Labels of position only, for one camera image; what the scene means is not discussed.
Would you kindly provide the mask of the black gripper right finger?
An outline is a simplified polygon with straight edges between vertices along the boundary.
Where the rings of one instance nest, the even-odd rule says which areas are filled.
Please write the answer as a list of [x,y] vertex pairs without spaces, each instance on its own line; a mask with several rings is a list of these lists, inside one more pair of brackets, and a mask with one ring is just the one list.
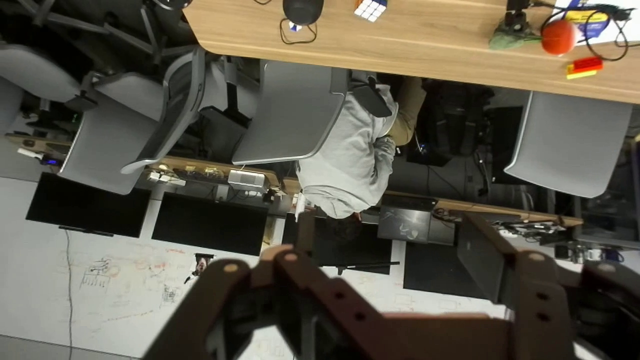
[[511,360],[577,360],[576,343],[604,360],[640,360],[640,276],[613,261],[559,265],[518,250],[478,213],[457,227],[459,259],[472,279],[511,318]]

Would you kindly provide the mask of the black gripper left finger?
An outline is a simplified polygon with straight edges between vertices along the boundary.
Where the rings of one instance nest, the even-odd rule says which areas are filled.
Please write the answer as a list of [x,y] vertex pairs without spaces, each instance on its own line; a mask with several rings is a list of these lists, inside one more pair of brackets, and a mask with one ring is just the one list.
[[208,264],[141,360],[238,360],[261,328],[295,360],[514,360],[509,322],[384,314],[290,246]]

